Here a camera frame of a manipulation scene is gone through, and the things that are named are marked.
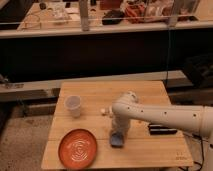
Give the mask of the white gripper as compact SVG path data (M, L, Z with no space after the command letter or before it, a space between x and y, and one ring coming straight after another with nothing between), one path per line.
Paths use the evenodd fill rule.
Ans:
M113 116L112 118L112 133L121 133L126 136L130 128L130 119L121 116Z

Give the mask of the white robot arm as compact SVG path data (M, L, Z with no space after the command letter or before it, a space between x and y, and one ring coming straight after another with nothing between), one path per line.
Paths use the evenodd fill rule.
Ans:
M209 138L213 132L213 107L184 105L145 105L125 93L112 104L119 117L143 120Z

